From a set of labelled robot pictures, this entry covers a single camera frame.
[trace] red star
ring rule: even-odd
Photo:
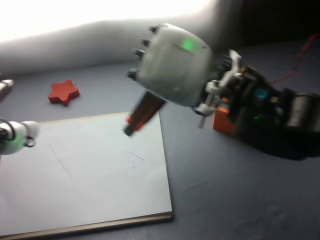
[[[74,87],[70,79],[63,83],[53,83],[51,88],[52,92],[49,94],[48,99],[52,104],[62,103],[68,106],[71,99],[80,95],[78,88]]]

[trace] green light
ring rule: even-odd
[[[194,49],[194,42],[191,39],[187,38],[183,41],[182,48],[192,52],[192,50]]]

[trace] red cable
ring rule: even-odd
[[[291,71],[289,71],[286,75],[279,77],[275,80],[272,80],[269,82],[270,85],[272,84],[276,84],[279,82],[282,82],[290,77],[292,77],[293,75],[295,75],[296,71],[299,69],[300,64],[301,64],[301,60],[303,58],[303,56],[305,55],[306,51],[311,47],[312,43],[317,39],[320,38],[320,33],[315,33],[313,35],[311,35],[308,40],[306,41],[306,43],[301,47],[300,51],[298,52],[298,54],[296,55],[296,60],[295,60],[295,64],[292,68]]]

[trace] scribble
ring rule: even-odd
[[[133,154],[132,152],[129,152],[130,154],[132,154],[132,155],[134,155],[134,156],[136,156],[137,158],[139,158],[139,159],[141,159],[141,160],[144,160],[143,158],[141,158],[141,157],[139,157],[139,156],[137,156],[137,155],[135,155],[135,154]]]
[[[58,158],[57,154],[55,153],[55,150],[52,148],[51,144],[49,144],[53,154],[55,155],[56,159],[59,161],[59,163],[61,164],[61,167],[63,167],[63,169],[69,174],[69,176],[71,177],[70,172],[68,172],[68,170],[64,167],[64,165],[62,164],[62,162],[60,161],[60,159]]]

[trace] gray table surface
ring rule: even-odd
[[[267,79],[293,65],[303,42],[240,49],[244,63]],[[320,44],[299,72],[278,84],[320,93]],[[127,112],[143,89],[125,78],[132,64],[26,75],[0,104],[15,121],[52,121]],[[50,104],[51,83],[72,79],[80,97]],[[191,109],[167,104],[160,112],[174,220],[86,234],[70,240],[314,240],[320,239],[320,158],[290,161],[266,155],[229,136],[199,129]]]

